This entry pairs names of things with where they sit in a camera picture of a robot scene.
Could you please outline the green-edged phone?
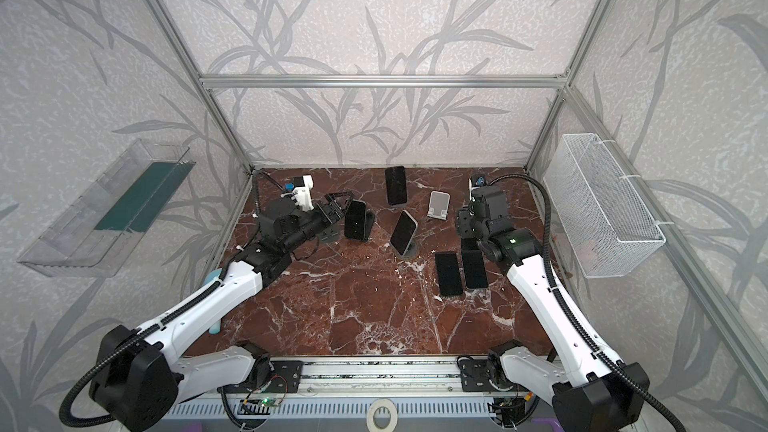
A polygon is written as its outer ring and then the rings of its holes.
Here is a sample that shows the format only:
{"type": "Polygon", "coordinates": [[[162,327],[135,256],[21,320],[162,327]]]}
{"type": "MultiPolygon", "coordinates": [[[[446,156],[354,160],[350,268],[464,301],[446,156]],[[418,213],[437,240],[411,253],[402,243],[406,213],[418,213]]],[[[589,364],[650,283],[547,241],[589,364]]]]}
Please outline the green-edged phone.
{"type": "Polygon", "coordinates": [[[376,217],[361,200],[352,200],[345,214],[344,235],[347,239],[367,242],[376,217]]]}

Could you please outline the white-edged phone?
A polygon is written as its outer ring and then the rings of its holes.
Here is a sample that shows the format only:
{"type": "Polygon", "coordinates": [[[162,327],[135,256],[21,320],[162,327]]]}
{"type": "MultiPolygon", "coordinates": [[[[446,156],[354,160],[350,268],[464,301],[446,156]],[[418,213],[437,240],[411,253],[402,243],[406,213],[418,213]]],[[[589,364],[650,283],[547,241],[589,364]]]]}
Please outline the white-edged phone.
{"type": "Polygon", "coordinates": [[[462,269],[468,290],[485,289],[489,286],[485,260],[480,250],[463,250],[462,269]]]}

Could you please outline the black phone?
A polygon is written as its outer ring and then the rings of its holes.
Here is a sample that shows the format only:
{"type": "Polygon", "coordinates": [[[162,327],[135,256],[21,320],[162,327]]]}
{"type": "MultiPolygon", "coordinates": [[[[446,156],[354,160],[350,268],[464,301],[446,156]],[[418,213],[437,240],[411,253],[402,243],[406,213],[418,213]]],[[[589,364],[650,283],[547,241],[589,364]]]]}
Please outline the black phone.
{"type": "Polygon", "coordinates": [[[408,191],[405,167],[388,167],[384,173],[388,205],[399,206],[406,204],[408,201],[408,191]]]}
{"type": "Polygon", "coordinates": [[[434,254],[439,293],[443,297],[458,297],[463,294],[458,257],[455,252],[434,254]]]}

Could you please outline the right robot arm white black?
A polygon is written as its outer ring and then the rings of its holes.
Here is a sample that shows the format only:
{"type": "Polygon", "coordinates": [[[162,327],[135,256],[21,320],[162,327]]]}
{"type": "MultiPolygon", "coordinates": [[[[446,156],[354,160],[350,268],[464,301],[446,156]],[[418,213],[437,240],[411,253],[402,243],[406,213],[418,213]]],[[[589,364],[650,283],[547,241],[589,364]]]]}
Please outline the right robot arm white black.
{"type": "Polygon", "coordinates": [[[497,180],[471,175],[468,199],[456,214],[463,239],[473,240],[525,298],[557,356],[548,361],[515,341],[489,353],[497,388],[522,385],[545,400],[566,431],[620,431],[649,405],[676,431],[683,422],[649,391],[639,363],[627,363],[608,345],[554,272],[550,243],[552,202],[545,187],[528,175],[544,202],[541,238],[514,224],[497,180]]]}

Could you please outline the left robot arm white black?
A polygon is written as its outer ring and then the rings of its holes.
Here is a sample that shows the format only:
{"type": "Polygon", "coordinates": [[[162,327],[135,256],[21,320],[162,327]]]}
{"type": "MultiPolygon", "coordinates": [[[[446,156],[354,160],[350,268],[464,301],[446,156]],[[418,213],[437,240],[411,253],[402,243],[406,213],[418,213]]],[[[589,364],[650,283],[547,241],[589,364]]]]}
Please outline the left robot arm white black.
{"type": "Polygon", "coordinates": [[[301,202],[292,192],[270,203],[243,249],[207,285],[177,306],[134,329],[117,326],[101,341],[97,362],[65,395],[61,423],[86,428],[120,422],[145,431],[178,403],[214,389],[259,389],[274,374],[270,355],[249,342],[186,358],[204,333],[241,303],[256,296],[288,268],[293,253],[319,238],[347,213],[351,191],[301,202]]]}

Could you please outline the white phone stand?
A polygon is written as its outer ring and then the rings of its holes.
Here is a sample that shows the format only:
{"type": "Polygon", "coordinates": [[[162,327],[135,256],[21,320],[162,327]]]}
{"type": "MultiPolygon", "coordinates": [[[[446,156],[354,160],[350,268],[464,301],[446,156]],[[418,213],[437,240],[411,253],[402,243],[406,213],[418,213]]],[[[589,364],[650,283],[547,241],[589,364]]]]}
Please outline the white phone stand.
{"type": "Polygon", "coordinates": [[[446,192],[433,190],[430,193],[427,216],[433,219],[446,220],[450,207],[450,195],[446,192]]]}

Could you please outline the white tape roll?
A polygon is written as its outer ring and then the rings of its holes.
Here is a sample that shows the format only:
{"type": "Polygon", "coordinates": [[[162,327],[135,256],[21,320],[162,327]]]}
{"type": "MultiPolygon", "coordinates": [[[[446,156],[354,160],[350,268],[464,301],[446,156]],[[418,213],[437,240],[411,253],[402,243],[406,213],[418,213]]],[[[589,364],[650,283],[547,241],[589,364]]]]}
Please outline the white tape roll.
{"type": "Polygon", "coordinates": [[[397,406],[388,398],[374,400],[366,411],[368,432],[394,432],[398,421],[397,406]]]}

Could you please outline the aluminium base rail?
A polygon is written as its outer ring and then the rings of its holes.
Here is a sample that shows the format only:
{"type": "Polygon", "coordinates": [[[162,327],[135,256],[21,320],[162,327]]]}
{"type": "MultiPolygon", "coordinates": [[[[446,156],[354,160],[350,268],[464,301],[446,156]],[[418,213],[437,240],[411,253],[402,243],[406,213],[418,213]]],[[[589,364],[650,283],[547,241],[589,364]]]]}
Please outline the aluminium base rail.
{"type": "Polygon", "coordinates": [[[191,400],[220,387],[259,394],[305,396],[508,395],[531,392],[545,401],[560,383],[585,385],[599,370],[566,373],[564,365],[514,348],[497,365],[452,356],[274,357],[255,361],[239,349],[183,358],[171,366],[179,380],[171,403],[191,400]]]}

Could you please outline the clear plastic wall bin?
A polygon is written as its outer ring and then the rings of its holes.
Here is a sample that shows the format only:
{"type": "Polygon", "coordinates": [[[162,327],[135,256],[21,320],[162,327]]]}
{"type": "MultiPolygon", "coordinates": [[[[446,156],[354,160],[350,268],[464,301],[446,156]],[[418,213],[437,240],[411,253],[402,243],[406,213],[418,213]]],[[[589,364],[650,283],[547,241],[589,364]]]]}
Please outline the clear plastic wall bin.
{"type": "Polygon", "coordinates": [[[194,166],[188,146],[135,140],[17,262],[47,277],[116,275],[194,166]]]}

